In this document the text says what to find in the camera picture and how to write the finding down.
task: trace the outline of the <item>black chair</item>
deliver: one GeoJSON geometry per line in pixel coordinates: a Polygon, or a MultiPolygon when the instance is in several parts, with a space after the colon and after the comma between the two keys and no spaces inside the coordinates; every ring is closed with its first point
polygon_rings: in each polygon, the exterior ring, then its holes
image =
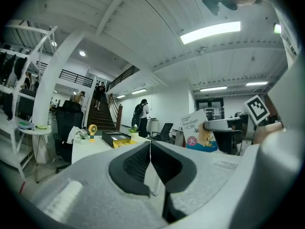
{"type": "Polygon", "coordinates": [[[165,123],[161,132],[152,132],[152,140],[156,141],[168,141],[170,140],[170,131],[173,126],[173,123],[165,123]]]}
{"type": "MultiPolygon", "coordinates": [[[[67,144],[66,141],[73,126],[82,128],[83,115],[81,106],[72,101],[66,100],[62,107],[57,108],[56,120],[58,133],[53,134],[55,151],[56,154],[60,155],[68,163],[71,163],[72,160],[72,144],[67,144]]],[[[59,172],[59,169],[64,169],[69,165],[57,167],[56,172],[59,172]]]]}
{"type": "MultiPolygon", "coordinates": [[[[31,97],[36,96],[36,93],[34,91],[28,89],[23,89],[21,92],[31,97]]],[[[18,103],[19,118],[28,121],[30,117],[33,115],[33,108],[34,108],[34,100],[25,97],[20,97],[18,103]]]]}

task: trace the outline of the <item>person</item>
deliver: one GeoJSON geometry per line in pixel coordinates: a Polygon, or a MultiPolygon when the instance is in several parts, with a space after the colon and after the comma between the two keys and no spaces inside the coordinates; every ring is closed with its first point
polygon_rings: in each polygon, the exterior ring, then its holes
{"type": "Polygon", "coordinates": [[[94,108],[97,108],[97,110],[100,110],[100,104],[101,104],[101,100],[105,95],[105,91],[106,88],[104,86],[104,82],[101,83],[101,85],[99,85],[96,88],[96,94],[95,94],[95,106],[94,108]]]}
{"type": "Polygon", "coordinates": [[[83,96],[85,96],[85,92],[80,92],[79,94],[74,95],[74,97],[72,98],[72,101],[79,104],[80,99],[83,96]]]}
{"type": "Polygon", "coordinates": [[[142,114],[140,115],[140,124],[138,128],[139,136],[148,137],[147,135],[147,114],[149,113],[149,107],[147,105],[147,100],[143,99],[139,106],[142,108],[142,114]]]}
{"type": "MultiPolygon", "coordinates": [[[[294,26],[287,16],[288,13],[285,12],[285,0],[217,0],[222,3],[224,6],[231,10],[237,10],[238,6],[244,5],[252,5],[255,3],[259,3],[260,1],[266,1],[270,3],[279,18],[280,24],[282,26],[282,39],[285,47],[288,67],[291,67],[294,61],[297,58],[301,50],[300,39],[297,37],[294,26]]],[[[209,5],[208,2],[204,2],[204,4],[213,11],[213,6],[209,5]]]]}
{"type": "Polygon", "coordinates": [[[36,77],[36,82],[35,82],[35,84],[34,84],[34,92],[37,92],[38,87],[39,87],[39,78],[38,78],[38,76],[37,76],[37,77],[36,77]]]}
{"type": "Polygon", "coordinates": [[[25,75],[26,75],[26,78],[24,80],[23,85],[21,85],[21,88],[22,89],[30,89],[31,88],[31,84],[32,84],[32,79],[31,79],[32,74],[29,73],[29,72],[26,72],[25,75]]]}

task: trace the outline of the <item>floor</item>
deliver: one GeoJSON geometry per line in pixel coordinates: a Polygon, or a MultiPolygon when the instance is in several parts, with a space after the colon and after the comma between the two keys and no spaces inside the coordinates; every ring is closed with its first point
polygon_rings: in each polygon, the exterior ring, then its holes
{"type": "MultiPolygon", "coordinates": [[[[52,126],[52,133],[57,132],[57,123],[56,123],[56,116],[53,114],[49,115],[48,119],[49,124],[52,126]]],[[[126,130],[122,130],[123,133],[128,133],[127,128],[126,130]]],[[[60,160],[60,156],[57,156],[55,154],[55,144],[54,139],[52,137],[52,133],[48,135],[48,143],[47,143],[47,149],[49,152],[50,157],[54,157],[55,161],[53,162],[53,159],[51,158],[49,161],[49,166],[54,167],[65,165],[66,163],[63,160],[60,160]]],[[[28,145],[31,145],[31,137],[28,137],[28,145]]],[[[31,200],[32,196],[35,194],[35,192],[43,185],[45,184],[51,177],[55,176],[53,173],[53,170],[45,168],[45,167],[38,167],[38,178],[44,177],[49,175],[47,178],[41,180],[38,184],[35,182],[34,178],[34,169],[35,169],[35,160],[32,159],[27,166],[25,167],[24,174],[26,177],[26,182],[22,190],[22,195],[27,198],[28,200],[31,200]]],[[[3,163],[0,161],[0,174],[6,181],[7,185],[14,191],[19,192],[20,188],[23,183],[23,179],[21,178],[19,172],[17,169],[3,163]]],[[[146,175],[145,175],[145,181],[144,183],[148,185],[153,192],[154,185],[155,185],[155,177],[156,172],[150,163],[150,165],[147,168],[146,175]]],[[[157,196],[154,196],[151,194],[151,203],[152,206],[156,209],[157,213],[161,216],[162,215],[162,209],[163,209],[163,202],[164,202],[164,194],[165,194],[165,186],[160,182],[159,187],[159,194],[157,196]]]]}

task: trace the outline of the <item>fluorescent ceiling light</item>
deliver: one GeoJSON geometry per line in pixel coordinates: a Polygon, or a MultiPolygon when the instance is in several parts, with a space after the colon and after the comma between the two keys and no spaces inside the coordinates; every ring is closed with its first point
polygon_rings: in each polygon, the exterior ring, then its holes
{"type": "Polygon", "coordinates": [[[274,25],[274,32],[276,34],[281,34],[282,33],[282,26],[280,24],[275,24],[274,25]]]}
{"type": "Polygon", "coordinates": [[[139,94],[139,93],[146,92],[146,91],[147,91],[146,89],[141,89],[136,92],[133,92],[132,94],[139,94]]]}
{"type": "Polygon", "coordinates": [[[219,25],[212,25],[209,27],[205,27],[190,33],[187,33],[183,36],[181,36],[181,40],[184,44],[193,42],[195,40],[214,36],[218,34],[228,33],[228,32],[235,32],[241,30],[241,23],[240,21],[237,22],[230,22],[230,23],[224,23],[219,25]]]}
{"type": "Polygon", "coordinates": [[[212,88],[204,88],[204,89],[200,89],[200,92],[216,91],[216,90],[224,90],[224,89],[227,89],[227,86],[219,86],[219,87],[212,87],[212,88]]]}
{"type": "Polygon", "coordinates": [[[252,83],[247,83],[246,86],[263,86],[263,85],[267,85],[268,82],[252,82],[252,83]]]}

